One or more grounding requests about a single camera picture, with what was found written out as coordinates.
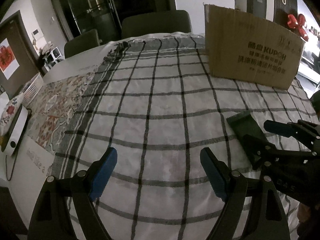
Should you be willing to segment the person's right hand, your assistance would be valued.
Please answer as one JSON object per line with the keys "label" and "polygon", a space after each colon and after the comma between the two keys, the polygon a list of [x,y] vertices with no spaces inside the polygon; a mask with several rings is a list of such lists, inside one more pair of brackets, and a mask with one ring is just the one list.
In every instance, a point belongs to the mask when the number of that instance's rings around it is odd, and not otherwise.
{"label": "person's right hand", "polygon": [[299,225],[297,228],[298,239],[314,240],[319,237],[319,205],[308,207],[299,204],[297,218]]}

